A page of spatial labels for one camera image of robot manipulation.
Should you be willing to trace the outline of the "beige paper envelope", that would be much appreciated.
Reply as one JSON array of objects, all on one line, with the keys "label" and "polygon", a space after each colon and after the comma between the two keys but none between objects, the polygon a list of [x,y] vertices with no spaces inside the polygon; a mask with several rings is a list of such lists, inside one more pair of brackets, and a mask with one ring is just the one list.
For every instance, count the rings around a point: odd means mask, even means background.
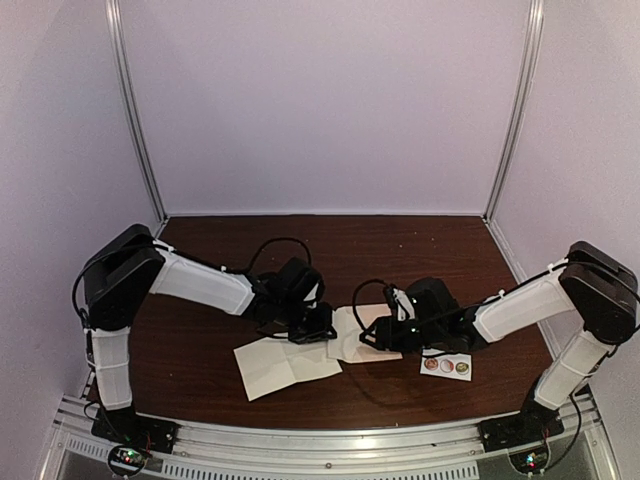
[{"label": "beige paper envelope", "polygon": [[357,306],[356,309],[347,308],[346,315],[350,321],[350,330],[345,335],[343,346],[343,357],[346,363],[362,364],[403,359],[401,353],[377,350],[360,340],[360,334],[363,329],[357,318],[361,320],[365,328],[373,330],[372,325],[378,318],[387,317],[390,314],[391,311],[386,304],[361,305]]}]

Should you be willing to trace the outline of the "white letter paper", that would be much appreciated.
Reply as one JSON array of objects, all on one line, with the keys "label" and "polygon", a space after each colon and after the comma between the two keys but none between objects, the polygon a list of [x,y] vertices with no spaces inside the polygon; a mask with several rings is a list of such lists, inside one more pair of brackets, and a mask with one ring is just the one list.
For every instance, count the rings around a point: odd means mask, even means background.
[{"label": "white letter paper", "polygon": [[348,364],[364,363],[363,344],[359,340],[362,329],[350,307],[341,307],[334,312],[333,327],[337,338],[327,343],[328,357]]}]

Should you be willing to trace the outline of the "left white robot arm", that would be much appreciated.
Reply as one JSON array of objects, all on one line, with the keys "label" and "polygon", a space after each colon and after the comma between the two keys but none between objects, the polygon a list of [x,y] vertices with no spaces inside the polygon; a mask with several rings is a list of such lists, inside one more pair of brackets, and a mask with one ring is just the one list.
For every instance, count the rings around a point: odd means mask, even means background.
[{"label": "left white robot arm", "polygon": [[137,442],[144,424],[134,415],[129,335],[150,295],[162,295],[286,329],[298,345],[334,340],[333,309],[309,255],[292,257],[276,272],[232,269],[184,253],[142,224],[125,229],[91,257],[72,287],[72,306],[86,336],[86,358],[108,411],[106,429],[123,444]]}]

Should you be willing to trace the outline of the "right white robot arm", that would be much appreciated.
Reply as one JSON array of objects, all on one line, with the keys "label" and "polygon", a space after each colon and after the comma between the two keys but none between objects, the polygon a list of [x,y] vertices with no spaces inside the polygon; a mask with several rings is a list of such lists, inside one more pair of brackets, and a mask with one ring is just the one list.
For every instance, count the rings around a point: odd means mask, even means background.
[{"label": "right white robot arm", "polygon": [[532,385],[513,419],[513,433],[530,442],[603,359],[638,332],[638,288],[632,270],[579,241],[543,272],[466,307],[438,278],[423,278],[406,289],[387,284],[390,313],[363,326],[359,340],[378,351],[471,354],[548,318],[577,313],[581,327]]}]

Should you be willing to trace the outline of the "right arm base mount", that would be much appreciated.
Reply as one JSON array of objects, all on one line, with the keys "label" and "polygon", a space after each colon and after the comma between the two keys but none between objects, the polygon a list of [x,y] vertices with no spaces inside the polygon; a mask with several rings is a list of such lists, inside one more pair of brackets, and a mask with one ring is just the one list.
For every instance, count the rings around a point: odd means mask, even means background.
[{"label": "right arm base mount", "polygon": [[540,443],[548,436],[560,435],[564,426],[559,418],[541,420],[532,414],[517,413],[483,420],[478,425],[484,451],[512,449]]}]

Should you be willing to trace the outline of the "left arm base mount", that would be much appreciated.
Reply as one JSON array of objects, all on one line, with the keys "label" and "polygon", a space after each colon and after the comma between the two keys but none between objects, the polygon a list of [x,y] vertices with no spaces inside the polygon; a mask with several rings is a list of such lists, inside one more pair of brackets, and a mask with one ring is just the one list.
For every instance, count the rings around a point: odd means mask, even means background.
[{"label": "left arm base mount", "polygon": [[99,412],[91,427],[95,437],[136,449],[171,454],[178,424],[136,413]]}]

